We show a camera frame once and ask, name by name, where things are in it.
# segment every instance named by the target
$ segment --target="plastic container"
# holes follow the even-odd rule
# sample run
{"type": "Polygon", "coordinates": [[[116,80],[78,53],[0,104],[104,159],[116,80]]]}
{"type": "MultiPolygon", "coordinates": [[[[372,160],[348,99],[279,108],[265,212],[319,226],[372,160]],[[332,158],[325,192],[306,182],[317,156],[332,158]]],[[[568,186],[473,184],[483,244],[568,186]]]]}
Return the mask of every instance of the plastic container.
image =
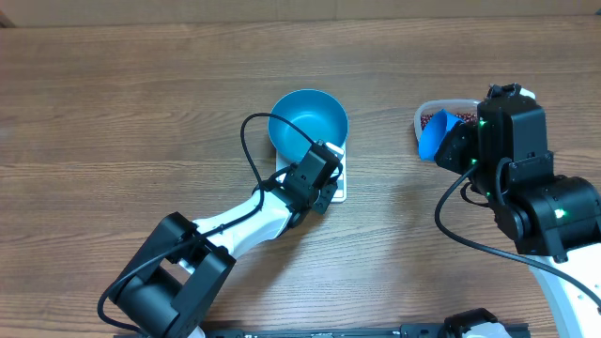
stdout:
{"type": "Polygon", "coordinates": [[[415,112],[413,121],[417,141],[420,142],[425,125],[427,125],[427,122],[436,113],[444,109],[448,113],[461,118],[464,122],[470,122],[471,120],[476,119],[476,107],[478,106],[478,103],[480,103],[480,101],[474,99],[453,99],[431,100],[422,104],[415,112]]]}

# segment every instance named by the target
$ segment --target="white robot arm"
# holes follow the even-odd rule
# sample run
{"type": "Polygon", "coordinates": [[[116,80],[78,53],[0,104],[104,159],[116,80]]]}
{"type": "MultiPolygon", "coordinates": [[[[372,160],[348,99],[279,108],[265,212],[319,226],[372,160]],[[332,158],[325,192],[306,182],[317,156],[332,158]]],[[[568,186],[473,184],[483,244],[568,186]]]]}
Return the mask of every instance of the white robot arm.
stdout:
{"type": "Polygon", "coordinates": [[[337,146],[312,144],[300,163],[285,170],[281,183],[278,172],[237,207],[194,222],[179,213],[167,216],[100,297],[100,318],[149,337],[202,337],[197,326],[236,259],[297,226],[310,210],[324,213],[336,192],[338,175],[333,174],[342,173],[343,156],[337,146]],[[164,258],[191,274],[184,285],[160,266],[164,258]],[[106,298],[138,327],[106,317],[101,309],[106,298]]]}

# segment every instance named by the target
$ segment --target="blue bowl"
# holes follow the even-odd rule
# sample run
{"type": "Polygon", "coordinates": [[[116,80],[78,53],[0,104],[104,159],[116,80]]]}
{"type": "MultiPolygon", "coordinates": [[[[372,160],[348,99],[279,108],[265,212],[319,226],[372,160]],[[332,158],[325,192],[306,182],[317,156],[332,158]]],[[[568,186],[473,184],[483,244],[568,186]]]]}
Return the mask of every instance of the blue bowl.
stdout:
{"type": "MultiPolygon", "coordinates": [[[[314,141],[342,146],[347,140],[347,112],[326,92],[315,89],[294,91],[275,103],[271,113],[294,123],[314,141]]],[[[309,150],[309,142],[278,119],[269,119],[268,133],[273,146],[289,161],[301,161],[309,150]]]]}

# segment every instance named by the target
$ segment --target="black cable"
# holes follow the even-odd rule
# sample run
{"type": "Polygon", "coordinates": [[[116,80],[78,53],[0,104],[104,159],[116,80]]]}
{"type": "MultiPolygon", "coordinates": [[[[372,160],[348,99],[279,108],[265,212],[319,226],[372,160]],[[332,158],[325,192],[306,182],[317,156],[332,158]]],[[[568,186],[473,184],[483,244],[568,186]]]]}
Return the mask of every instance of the black cable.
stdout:
{"type": "MultiPolygon", "coordinates": [[[[271,174],[270,178],[263,180],[263,187],[265,188],[265,186],[266,186],[268,183],[273,183],[273,184],[277,184],[277,185],[280,185],[280,186],[281,186],[281,185],[282,185],[282,183],[280,183],[280,182],[277,180],[277,178],[278,178],[280,175],[283,175],[283,174],[288,174],[288,172],[289,172],[289,171],[290,171],[290,170],[291,170],[293,167],[296,167],[296,163],[292,163],[292,164],[288,165],[287,167],[284,167],[284,168],[282,168],[282,169],[280,169],[280,170],[276,171],[275,173],[271,174]]],[[[253,192],[251,192],[251,195],[252,195],[252,194],[254,194],[254,193],[257,191],[257,190],[259,190],[259,185],[258,185],[258,184],[254,186],[254,189],[253,189],[253,192]]]]}
{"type": "Polygon", "coordinates": [[[501,173],[503,172],[503,165],[511,162],[511,159],[502,158],[499,163],[497,163],[497,170],[495,170],[495,195],[497,196],[499,204],[502,206],[505,205],[505,200],[503,200],[503,194],[501,192],[501,173]]]}
{"type": "Polygon", "coordinates": [[[190,246],[191,244],[194,244],[193,239],[185,241],[185,242],[167,250],[166,252],[161,253],[161,254],[147,260],[144,264],[140,265],[138,268],[133,269],[128,274],[121,277],[118,281],[115,281],[111,285],[109,285],[109,287],[106,288],[106,290],[102,293],[102,296],[100,296],[100,299],[98,300],[98,306],[97,306],[98,317],[100,319],[102,319],[102,321],[105,322],[106,324],[112,325],[114,327],[117,327],[120,329],[125,329],[125,330],[132,330],[132,331],[138,332],[140,334],[144,334],[144,332],[137,326],[132,325],[132,324],[127,324],[127,323],[122,323],[122,322],[114,320],[111,317],[109,317],[108,315],[106,315],[104,313],[104,302],[109,297],[109,294],[111,293],[111,291],[113,291],[113,288],[117,287],[118,285],[121,285],[122,283],[128,282],[136,273],[138,273],[138,271],[140,271],[141,269],[143,269],[159,260],[164,259],[169,254],[175,253],[187,246],[190,246]]]}
{"type": "Polygon", "coordinates": [[[439,228],[439,230],[444,235],[448,236],[449,238],[451,238],[463,245],[469,246],[472,249],[480,250],[482,252],[489,253],[489,254],[494,254],[499,257],[511,259],[516,262],[523,263],[523,264],[541,269],[548,273],[554,274],[555,276],[557,276],[559,278],[564,279],[565,281],[567,281],[568,283],[572,284],[573,286],[578,288],[580,291],[582,291],[585,295],[589,296],[591,298],[591,300],[593,300],[597,304],[597,306],[598,306],[597,310],[599,311],[599,314],[601,314],[601,299],[597,295],[595,295],[594,292],[591,291],[588,287],[586,287],[584,284],[582,284],[581,282],[576,280],[574,277],[568,275],[567,273],[560,271],[558,269],[555,269],[553,267],[550,267],[547,264],[537,262],[533,259],[530,259],[527,257],[522,257],[522,256],[520,256],[518,254],[514,254],[514,253],[507,253],[503,250],[491,248],[491,247],[485,246],[483,244],[471,241],[469,239],[462,238],[459,235],[456,235],[455,233],[453,233],[452,231],[447,229],[446,227],[444,227],[444,225],[442,225],[442,222],[440,221],[440,211],[442,210],[442,206],[444,206],[444,203],[446,202],[446,200],[455,191],[455,189],[457,189],[459,184],[461,184],[461,182],[463,182],[467,177],[471,176],[471,174],[473,174],[473,172],[477,168],[478,168],[478,164],[476,163],[465,174],[463,174],[463,176],[461,176],[455,183],[453,183],[453,185],[451,187],[449,187],[449,189],[440,198],[439,202],[436,205],[436,210],[434,211],[434,222],[436,223],[436,226],[439,228]]]}
{"type": "Polygon", "coordinates": [[[478,202],[472,201],[468,197],[467,191],[468,191],[468,188],[470,187],[470,185],[471,185],[471,182],[468,182],[468,183],[466,183],[466,184],[463,185],[463,188],[461,188],[461,190],[459,191],[459,193],[461,194],[461,198],[463,198],[464,201],[466,201],[466,202],[468,202],[470,204],[473,204],[475,206],[478,206],[478,207],[488,207],[488,202],[478,203],[478,202]]]}
{"type": "Polygon", "coordinates": [[[282,122],[285,122],[288,126],[290,126],[290,128],[297,131],[300,135],[302,135],[302,137],[304,137],[307,141],[309,141],[311,146],[315,144],[315,142],[311,139],[311,137],[309,137],[309,135],[307,135],[299,127],[295,126],[292,122],[288,121],[287,119],[285,119],[281,116],[273,115],[273,114],[269,114],[269,113],[256,113],[256,114],[252,114],[252,115],[249,115],[248,117],[246,117],[244,119],[244,122],[242,122],[242,126],[240,127],[240,141],[242,142],[242,150],[244,150],[244,155],[246,156],[246,160],[248,160],[248,163],[251,165],[251,169],[253,169],[254,177],[256,177],[256,181],[259,185],[259,192],[260,192],[259,203],[256,205],[256,207],[254,207],[253,210],[251,210],[246,215],[240,216],[233,221],[230,221],[225,224],[221,224],[220,226],[207,231],[206,233],[203,234],[205,237],[210,237],[215,234],[219,234],[219,233],[223,232],[224,230],[226,230],[240,222],[244,222],[244,221],[248,220],[249,218],[253,217],[253,215],[255,215],[255,213],[257,213],[263,207],[263,202],[265,201],[265,190],[263,189],[263,181],[261,180],[261,176],[259,175],[259,172],[256,169],[256,165],[254,165],[253,159],[251,158],[251,154],[249,153],[248,147],[246,146],[246,141],[244,140],[244,129],[246,128],[246,124],[253,118],[260,117],[260,116],[273,117],[282,122]]]}

